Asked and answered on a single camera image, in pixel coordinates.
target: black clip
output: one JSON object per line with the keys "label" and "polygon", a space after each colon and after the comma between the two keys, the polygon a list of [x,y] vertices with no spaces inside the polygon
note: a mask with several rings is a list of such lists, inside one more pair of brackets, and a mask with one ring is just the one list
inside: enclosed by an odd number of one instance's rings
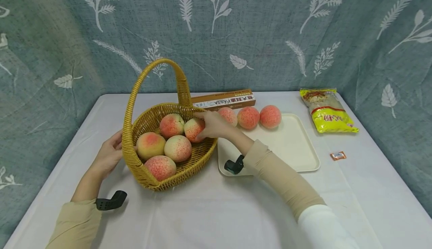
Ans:
{"label": "black clip", "polygon": [[245,157],[243,155],[240,155],[237,158],[237,161],[235,163],[233,161],[231,161],[231,160],[228,160],[225,163],[224,169],[228,170],[229,172],[231,172],[234,175],[239,174],[241,172],[241,170],[243,169],[243,167],[244,167],[244,165],[243,165],[243,159],[244,158]]}
{"label": "black clip", "polygon": [[96,199],[96,208],[98,210],[113,210],[120,208],[128,194],[122,190],[118,190],[114,193],[111,199],[106,198],[97,198]]}

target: fabric backdrop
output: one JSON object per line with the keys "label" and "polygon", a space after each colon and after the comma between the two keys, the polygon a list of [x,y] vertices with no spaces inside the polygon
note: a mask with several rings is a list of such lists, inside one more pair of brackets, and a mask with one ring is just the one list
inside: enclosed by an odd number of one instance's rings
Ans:
{"label": "fabric backdrop", "polygon": [[[100,95],[337,87],[432,215],[432,0],[0,0],[0,246]],[[141,92],[175,92],[160,65]]]}

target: hand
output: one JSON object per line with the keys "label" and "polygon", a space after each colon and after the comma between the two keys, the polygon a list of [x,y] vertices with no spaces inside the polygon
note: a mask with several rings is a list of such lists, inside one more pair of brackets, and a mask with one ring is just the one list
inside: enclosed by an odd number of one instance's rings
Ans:
{"label": "hand", "polygon": [[120,130],[102,144],[96,158],[88,169],[89,173],[105,179],[113,172],[123,156],[122,135],[123,130]]}
{"label": "hand", "polygon": [[235,131],[239,131],[236,127],[225,121],[218,112],[196,112],[194,116],[205,121],[205,129],[196,136],[197,140],[204,138],[229,138]]}

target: yellow package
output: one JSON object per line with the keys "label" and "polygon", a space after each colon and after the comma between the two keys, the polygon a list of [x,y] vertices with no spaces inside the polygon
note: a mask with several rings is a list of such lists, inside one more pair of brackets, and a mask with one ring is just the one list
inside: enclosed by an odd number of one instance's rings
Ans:
{"label": "yellow package", "polygon": [[336,89],[300,89],[300,95],[319,133],[359,131],[336,97]]}

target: spaghetti box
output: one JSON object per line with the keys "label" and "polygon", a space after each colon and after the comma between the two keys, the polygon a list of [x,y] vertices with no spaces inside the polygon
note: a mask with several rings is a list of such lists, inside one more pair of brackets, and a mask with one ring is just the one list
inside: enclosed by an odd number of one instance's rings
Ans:
{"label": "spaghetti box", "polygon": [[238,109],[255,106],[255,96],[252,90],[236,90],[227,93],[216,93],[192,98],[194,107],[218,111],[222,107]]}

